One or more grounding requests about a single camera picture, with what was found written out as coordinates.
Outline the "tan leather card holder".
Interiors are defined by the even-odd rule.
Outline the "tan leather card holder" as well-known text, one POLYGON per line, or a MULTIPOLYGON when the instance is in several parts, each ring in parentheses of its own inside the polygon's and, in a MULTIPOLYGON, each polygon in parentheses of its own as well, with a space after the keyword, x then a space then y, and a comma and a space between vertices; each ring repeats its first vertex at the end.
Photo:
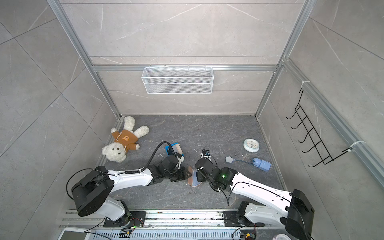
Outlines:
POLYGON ((194 167, 189 166, 189 172, 191 173, 191 177, 188 178, 188 185, 191 187, 197 187, 201 185, 201 182, 199 182, 197 178, 197 170, 194 167))

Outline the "blue dish brush toy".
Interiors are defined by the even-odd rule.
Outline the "blue dish brush toy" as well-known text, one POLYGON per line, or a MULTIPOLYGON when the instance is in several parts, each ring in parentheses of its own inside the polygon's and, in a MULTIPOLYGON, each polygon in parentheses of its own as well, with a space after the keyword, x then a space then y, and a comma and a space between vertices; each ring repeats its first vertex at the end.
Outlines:
POLYGON ((271 163, 268 162, 268 161, 264 161, 264 160, 261 160, 261 159, 258 159, 258 158, 253 158, 251 161, 243 161, 243 160, 237 160, 237 159, 233 159, 232 157, 226 157, 225 158, 226 160, 226 163, 234 163, 234 162, 241 162, 241 163, 245 163, 245 164, 249 164, 249 165, 252 165, 264 172, 268 172, 271 168, 271 163))

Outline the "blue card box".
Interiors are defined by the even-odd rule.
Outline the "blue card box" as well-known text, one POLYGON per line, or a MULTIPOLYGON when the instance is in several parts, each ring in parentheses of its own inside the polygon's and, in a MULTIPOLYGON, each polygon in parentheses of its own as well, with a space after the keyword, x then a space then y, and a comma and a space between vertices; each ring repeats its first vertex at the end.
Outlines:
POLYGON ((176 153, 174 152, 174 150, 172 148, 172 145, 171 145, 171 148, 170 148, 169 145, 166 145, 165 151, 166 151, 168 157, 170 157, 170 156, 174 156, 175 157, 176 156, 176 153))

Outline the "pink white round object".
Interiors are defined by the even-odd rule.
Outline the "pink white round object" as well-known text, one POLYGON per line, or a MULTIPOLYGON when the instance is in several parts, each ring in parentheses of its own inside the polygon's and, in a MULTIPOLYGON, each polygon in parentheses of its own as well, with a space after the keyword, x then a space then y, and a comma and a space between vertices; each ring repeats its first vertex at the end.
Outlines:
POLYGON ((273 237, 273 240, 292 240, 288 235, 277 234, 273 237))

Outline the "stack of credit cards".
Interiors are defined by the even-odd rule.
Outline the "stack of credit cards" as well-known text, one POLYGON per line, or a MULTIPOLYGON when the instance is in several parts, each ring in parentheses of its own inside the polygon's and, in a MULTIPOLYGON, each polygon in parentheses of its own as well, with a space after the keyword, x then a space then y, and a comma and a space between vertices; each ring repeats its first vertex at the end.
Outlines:
POLYGON ((174 144, 172 144, 172 148, 173 148, 173 150, 174 150, 175 153, 178 153, 178 154, 180 154, 180 155, 183 155, 183 151, 182 151, 181 146, 180 146, 179 143, 174 143, 174 144))

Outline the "white round clock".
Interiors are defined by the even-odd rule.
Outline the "white round clock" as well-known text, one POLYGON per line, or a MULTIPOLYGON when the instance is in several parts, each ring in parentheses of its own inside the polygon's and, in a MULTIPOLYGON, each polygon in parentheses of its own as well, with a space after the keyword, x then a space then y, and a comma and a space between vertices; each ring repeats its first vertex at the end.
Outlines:
POLYGON ((260 149, 260 143, 254 139, 245 139, 243 142, 243 147, 250 153, 257 153, 260 149))

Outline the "aluminium rail front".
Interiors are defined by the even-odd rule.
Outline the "aluminium rail front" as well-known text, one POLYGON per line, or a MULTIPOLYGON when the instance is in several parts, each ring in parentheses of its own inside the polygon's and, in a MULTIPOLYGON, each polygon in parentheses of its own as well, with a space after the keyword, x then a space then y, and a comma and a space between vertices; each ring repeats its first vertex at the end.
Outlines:
POLYGON ((255 223, 264 227, 225 227, 223 211, 236 210, 134 210, 146 211, 142 227, 104 228, 105 217, 92 214, 79 217, 68 210, 59 224, 59 230, 67 227, 85 229, 91 240, 272 240, 277 234, 290 235, 279 222, 270 223, 272 211, 254 207, 251 215, 255 223))

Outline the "white tablet device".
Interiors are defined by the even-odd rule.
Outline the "white tablet device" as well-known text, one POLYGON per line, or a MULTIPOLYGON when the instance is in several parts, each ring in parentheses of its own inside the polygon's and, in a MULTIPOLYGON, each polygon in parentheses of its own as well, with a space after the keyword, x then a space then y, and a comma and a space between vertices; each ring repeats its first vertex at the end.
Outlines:
POLYGON ((91 234, 85 231, 81 228, 67 227, 61 231, 58 240, 90 240, 91 234))

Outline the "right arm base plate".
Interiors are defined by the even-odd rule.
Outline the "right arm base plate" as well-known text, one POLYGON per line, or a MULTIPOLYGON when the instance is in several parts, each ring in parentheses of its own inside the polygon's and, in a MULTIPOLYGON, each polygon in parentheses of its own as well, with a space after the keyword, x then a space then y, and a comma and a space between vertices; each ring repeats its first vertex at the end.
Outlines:
POLYGON ((223 211, 222 217, 225 227, 264 227, 265 223, 251 223, 237 211, 223 211))

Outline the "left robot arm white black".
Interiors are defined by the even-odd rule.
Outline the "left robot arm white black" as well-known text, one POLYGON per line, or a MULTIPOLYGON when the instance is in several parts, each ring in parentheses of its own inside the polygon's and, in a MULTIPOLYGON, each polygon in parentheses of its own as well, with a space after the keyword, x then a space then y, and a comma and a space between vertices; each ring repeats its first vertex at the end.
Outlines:
POLYGON ((112 171, 105 166, 88 168, 90 171, 69 189, 68 197, 74 201, 78 215, 86 217, 97 214, 112 222, 121 222, 131 216, 124 201, 110 197, 110 193, 131 187, 150 186, 161 183, 164 179, 179 182, 191 178, 192 174, 182 166, 184 156, 174 151, 172 145, 161 142, 152 153, 146 165, 137 170, 112 171), (152 164, 153 158, 162 145, 168 145, 171 154, 162 161, 152 164))

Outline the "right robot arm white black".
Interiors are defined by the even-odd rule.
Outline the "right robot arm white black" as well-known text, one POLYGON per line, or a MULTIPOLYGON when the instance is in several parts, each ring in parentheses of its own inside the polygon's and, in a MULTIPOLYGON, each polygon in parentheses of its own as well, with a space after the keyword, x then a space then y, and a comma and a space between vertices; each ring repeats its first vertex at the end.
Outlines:
POLYGON ((200 181, 208 182, 214 191, 230 189, 230 194, 252 199, 272 210, 270 223, 279 222, 299 240, 312 239, 315 209, 302 191, 288 192, 268 187, 234 169, 220 169, 207 158, 199 159, 195 168, 201 176, 200 181))

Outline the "white teddy bear brown shirt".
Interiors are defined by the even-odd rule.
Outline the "white teddy bear brown shirt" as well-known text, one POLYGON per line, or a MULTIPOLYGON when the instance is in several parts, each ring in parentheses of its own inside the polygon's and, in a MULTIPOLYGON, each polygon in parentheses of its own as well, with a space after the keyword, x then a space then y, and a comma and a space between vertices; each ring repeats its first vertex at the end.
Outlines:
POLYGON ((121 131, 111 129, 114 142, 102 148, 102 155, 111 162, 123 162, 129 151, 136 151, 140 148, 138 140, 150 132, 149 127, 141 126, 134 131, 135 119, 131 116, 125 117, 124 126, 121 131))

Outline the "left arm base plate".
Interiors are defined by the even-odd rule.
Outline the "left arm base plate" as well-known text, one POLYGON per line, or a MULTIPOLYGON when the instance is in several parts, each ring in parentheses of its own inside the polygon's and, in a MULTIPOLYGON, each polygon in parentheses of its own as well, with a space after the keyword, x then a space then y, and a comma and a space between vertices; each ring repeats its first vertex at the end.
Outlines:
POLYGON ((146 219, 146 211, 133 211, 128 215, 123 215, 120 219, 112 221, 109 218, 106 218, 104 221, 104 228, 118 228, 118 227, 142 227, 146 219))

